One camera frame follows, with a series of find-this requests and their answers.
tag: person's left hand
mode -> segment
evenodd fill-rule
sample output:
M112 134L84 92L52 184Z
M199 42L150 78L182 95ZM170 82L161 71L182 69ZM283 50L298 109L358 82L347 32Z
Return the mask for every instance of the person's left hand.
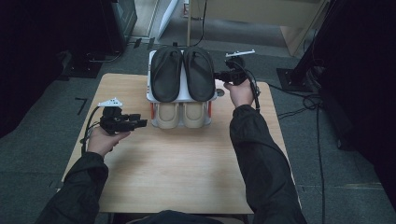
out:
M98 153L104 158L107 152L111 151L121 139L127 137L130 133L131 132L110 135L103 128L96 127L92 130L87 151Z

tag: black slipper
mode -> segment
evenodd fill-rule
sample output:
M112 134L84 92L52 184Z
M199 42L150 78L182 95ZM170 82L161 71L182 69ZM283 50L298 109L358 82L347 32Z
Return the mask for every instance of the black slipper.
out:
M176 47L164 47L154 53L150 85L152 95L159 102L170 103L178 97L182 63L182 53Z
M205 102L215 93L213 61L209 53L198 47L186 48L183 52L187 86L193 100Z

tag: person's right hand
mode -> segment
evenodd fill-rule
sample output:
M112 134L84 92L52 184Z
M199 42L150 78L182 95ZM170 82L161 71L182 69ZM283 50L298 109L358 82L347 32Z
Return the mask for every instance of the person's right hand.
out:
M231 83L224 83L225 89L230 91L231 101L237 108L240 105L251 105L253 103L253 92L250 88L250 81L246 79L239 86Z

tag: cable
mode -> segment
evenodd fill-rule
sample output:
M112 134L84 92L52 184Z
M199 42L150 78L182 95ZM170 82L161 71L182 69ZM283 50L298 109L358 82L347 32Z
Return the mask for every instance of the cable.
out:
M283 91L282 89L280 89L279 87L273 86L271 84L268 84L270 87L275 88L277 90ZM322 163L322 155L321 155L321 146L320 146L320 128L319 128L319 110L321 108L321 102L314 102L312 100L312 98L316 98L316 99L320 99L320 96L318 94L310 94L310 95L301 95L301 94L297 94L294 92L289 92L289 91L283 91L287 94L290 95L295 95L295 96L299 96L299 97L303 97L303 105L304 108L295 110L295 111L290 111L290 112L286 112L286 113L282 113L277 115L278 119L284 119L287 117L291 117L294 116L296 114L302 113L305 110L317 110L317 147L318 147L318 160L319 160L319 171L320 171L320 186L321 186L321 200L322 200L322 224L326 223L326 195L325 195L325 181L324 181L324 174L323 174L323 163Z
M323 70L320 70L322 67L317 67L317 66L313 66L310 71L307 72L307 78L308 80L311 81L312 85L315 86L315 88L317 88L318 90L320 90L322 87L320 85L320 83L318 83L318 79L321 76L321 74L323 73Z
M90 118L88 119L87 127L85 128L84 138L81 139L81 140L82 140L81 155L84 154L84 153L87 151L88 131L89 131L89 129L91 128L91 127L90 127L91 120L92 120L92 117L93 117L93 115L95 114L96 110L98 110L99 108L100 108L100 106L97 106L97 107L91 112Z
M322 156L321 156L321 147L320 147L320 129L319 129L319 106L317 108L317 145L318 145L318 158L319 158L319 169L320 169L320 185L322 191L322 223L326 223L326 197L325 197L325 189L324 189L324 174L323 174L323 164L322 164Z
M250 72L249 70L245 69L241 64L239 64L235 61L229 61L229 62L238 66L247 75L247 79L250 81L250 88L253 93L253 99L254 99L254 103L256 105L256 111L260 113L260 103L259 103L260 90L259 90L259 87L257 86L257 81L256 81L256 78L254 77L253 73Z
M116 57L114 57L110 60L102 60L102 61L88 60L88 62L90 62L90 63L112 63L112 62L116 61L120 56L121 56L121 52L119 52L119 54Z
M194 44L193 46L196 47L197 45L199 45L201 43L201 41L204 39L204 35L205 35L205 17L206 17L206 6L207 6L207 0L205 0L205 7L204 7L204 16L202 18L202 34L201 34L201 38L199 39L199 41Z
M100 124L100 122L96 121L93 123L93 125L90 126L90 128L88 129L88 135L87 135L88 138L90 138L90 136L91 136L92 128L98 124Z

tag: hand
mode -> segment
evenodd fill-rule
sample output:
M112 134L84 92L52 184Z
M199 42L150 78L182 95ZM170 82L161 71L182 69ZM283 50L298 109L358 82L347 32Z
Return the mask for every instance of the hand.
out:
M251 105L253 103L253 92L250 88L250 81L246 79L239 86L224 83L225 89L230 91L231 101L235 108L240 105Z
M104 158L107 152L111 151L121 139L127 137L130 133L131 132L110 135L103 128L96 127L91 133L87 151L98 153Z

